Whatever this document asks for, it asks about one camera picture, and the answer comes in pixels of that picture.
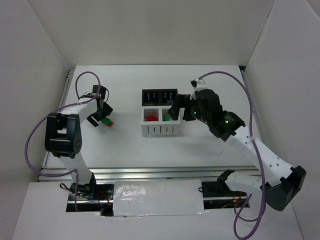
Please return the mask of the green lego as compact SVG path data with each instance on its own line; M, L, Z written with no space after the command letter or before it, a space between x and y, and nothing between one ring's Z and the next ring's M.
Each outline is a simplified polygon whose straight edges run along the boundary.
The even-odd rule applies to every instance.
M105 117L103 120L101 120L101 123L102 122L112 122L109 118Z

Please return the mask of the green lego brick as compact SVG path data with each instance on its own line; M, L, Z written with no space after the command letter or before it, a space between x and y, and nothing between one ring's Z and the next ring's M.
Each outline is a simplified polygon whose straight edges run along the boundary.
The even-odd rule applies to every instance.
M163 120L164 122L171 122L171 121L173 121L173 119L172 119L169 115L163 115L163 116L162 116L162 120Z

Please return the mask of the red ridged lego brick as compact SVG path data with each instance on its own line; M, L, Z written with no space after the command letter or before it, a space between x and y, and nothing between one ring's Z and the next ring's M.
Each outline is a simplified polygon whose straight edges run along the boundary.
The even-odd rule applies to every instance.
M154 115L148 115L145 119L146 122L158 122L159 119L158 117L154 116Z

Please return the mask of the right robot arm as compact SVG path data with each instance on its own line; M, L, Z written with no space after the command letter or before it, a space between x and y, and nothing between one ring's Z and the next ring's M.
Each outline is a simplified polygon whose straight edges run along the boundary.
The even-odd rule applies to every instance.
M173 120L184 109L183 120L199 120L217 138L243 154L261 173L260 177L226 170L217 181L223 188L247 194L264 193L267 205L283 211L301 190L306 170L293 167L272 152L263 142L250 135L250 129L235 113L223 109L219 96L211 89L194 95L177 94L168 114Z

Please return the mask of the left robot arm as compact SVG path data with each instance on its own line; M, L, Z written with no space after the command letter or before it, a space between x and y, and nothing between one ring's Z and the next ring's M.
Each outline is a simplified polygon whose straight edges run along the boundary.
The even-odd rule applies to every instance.
M98 197L96 178L86 166L81 154L83 144L81 123L88 121L94 127L106 120L113 111L106 100L109 90L94 85L92 92L80 97L80 103L61 112L52 112L46 118L45 149L58 158L71 173L70 191L85 197Z

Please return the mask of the black container pair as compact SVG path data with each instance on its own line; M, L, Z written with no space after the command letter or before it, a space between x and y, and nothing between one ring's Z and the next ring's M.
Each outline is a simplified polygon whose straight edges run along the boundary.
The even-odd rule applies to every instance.
M168 89L143 89L142 106L172 106L173 103L167 103L167 100L175 100L178 90L176 88Z

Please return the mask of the white container pair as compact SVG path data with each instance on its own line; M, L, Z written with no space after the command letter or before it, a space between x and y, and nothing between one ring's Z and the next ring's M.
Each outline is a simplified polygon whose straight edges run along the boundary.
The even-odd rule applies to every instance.
M141 131L143 137L178 136L181 121L173 120L168 114L170 105L142 106Z

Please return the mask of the white foam cover panel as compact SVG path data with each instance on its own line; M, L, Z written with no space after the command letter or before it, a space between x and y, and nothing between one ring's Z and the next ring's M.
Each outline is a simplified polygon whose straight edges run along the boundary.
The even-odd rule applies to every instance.
M122 217L184 216L205 212L201 181L117 181L113 214Z

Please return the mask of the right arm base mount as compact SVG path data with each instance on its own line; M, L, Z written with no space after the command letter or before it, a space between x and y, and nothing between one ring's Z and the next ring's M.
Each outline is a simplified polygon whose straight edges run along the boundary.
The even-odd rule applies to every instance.
M245 192L232 191L219 181L203 181L198 191L202 193L205 210L230 209L247 198Z

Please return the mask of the aluminium rail frame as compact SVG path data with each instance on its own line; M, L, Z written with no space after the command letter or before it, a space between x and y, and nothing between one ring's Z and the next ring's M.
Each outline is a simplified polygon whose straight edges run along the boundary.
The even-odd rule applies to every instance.
M144 137L141 131L142 87L171 84L191 92L190 79L201 66L127 66L134 81L111 86L114 126L81 126L81 153L96 179L213 178L225 170L259 176L259 170L234 147L214 137L199 121L182 121L176 136Z

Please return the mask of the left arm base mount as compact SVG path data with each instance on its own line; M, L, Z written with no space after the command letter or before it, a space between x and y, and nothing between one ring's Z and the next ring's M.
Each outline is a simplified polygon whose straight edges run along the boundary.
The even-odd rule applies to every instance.
M75 185L70 188L66 187L68 191L67 207L77 207L77 210L86 211L86 209L93 209L93 211L104 211L111 209L114 199L114 184L97 184L90 189L88 186L78 186L75 193Z

